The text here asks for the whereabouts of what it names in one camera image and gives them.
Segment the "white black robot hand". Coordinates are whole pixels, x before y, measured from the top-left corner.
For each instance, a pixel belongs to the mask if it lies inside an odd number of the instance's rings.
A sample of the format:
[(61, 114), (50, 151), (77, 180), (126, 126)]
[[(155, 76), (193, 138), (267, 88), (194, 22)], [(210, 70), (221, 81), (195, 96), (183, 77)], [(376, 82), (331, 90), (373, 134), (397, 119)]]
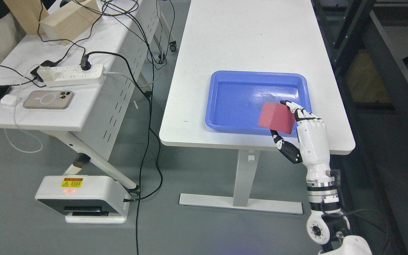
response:
[(307, 168), (306, 182), (309, 187), (329, 187), (333, 184), (330, 176), (330, 149), (327, 127), (321, 118), (308, 112), (301, 105), (289, 100), (281, 104), (293, 113), (297, 124), (297, 139), (300, 147), (271, 130), (278, 151), (291, 163), (302, 163)]

